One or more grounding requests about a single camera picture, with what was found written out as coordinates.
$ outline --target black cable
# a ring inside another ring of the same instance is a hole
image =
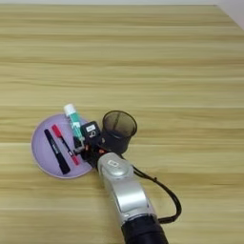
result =
[[[171,197],[171,199],[173,200],[173,203],[176,207],[176,214],[172,215],[172,216],[168,216],[168,217],[160,217],[160,218],[158,218],[158,221],[160,224],[169,224],[169,223],[174,222],[181,215],[181,212],[182,212],[182,207],[181,207],[178,197],[167,186],[165,186],[163,183],[158,181],[156,177],[153,178],[153,177],[149,176],[148,174],[141,172],[135,166],[133,166],[133,169],[134,169],[134,174],[136,174],[137,176],[139,176],[141,178],[151,180],[152,182],[157,184],[159,187],[161,187]]]

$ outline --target round tray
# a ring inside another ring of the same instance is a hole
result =
[[[81,119],[81,124],[86,124],[87,121]],[[51,129],[51,126],[56,124],[62,133],[64,139],[68,143],[71,150],[74,149],[73,139],[72,139],[72,130],[71,125],[65,114],[57,114],[51,116],[44,120],[34,131],[32,140],[31,140],[31,149],[32,154],[37,162],[38,166],[45,173],[48,173],[54,177],[58,178],[75,178],[81,176],[85,173],[88,173],[92,166],[85,162],[80,155],[77,155],[76,158],[79,162],[79,165],[75,165],[71,160],[70,155],[68,154],[68,150],[63,145],[62,141],[57,138],[54,132]],[[44,129],[49,129],[54,141],[56,142],[59,150],[65,157],[71,171],[66,174],[62,174],[57,159],[51,149],[50,143],[47,137],[44,134]]]

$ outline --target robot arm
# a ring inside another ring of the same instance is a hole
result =
[[[134,178],[133,167],[113,152],[97,168],[109,192],[126,244],[168,244],[149,198]]]

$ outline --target black marker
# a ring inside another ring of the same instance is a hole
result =
[[[55,141],[54,141],[54,139],[53,139],[50,131],[48,129],[45,129],[44,130],[44,133],[45,133],[45,135],[46,135],[46,137],[47,137],[47,139],[48,139],[48,141],[50,143],[50,146],[52,148],[53,153],[56,156],[56,159],[58,161],[58,164],[59,164],[59,167],[60,167],[61,172],[63,174],[68,173],[71,169],[70,169],[69,165],[67,164],[64,156],[60,152],[57,144],[55,143]]]

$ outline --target wood grain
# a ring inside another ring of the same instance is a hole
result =
[[[243,243],[244,32],[221,10],[0,6],[3,244],[123,243],[96,172],[64,181],[33,164],[34,128],[70,102],[90,120],[136,118],[126,156],[182,201],[170,243]]]

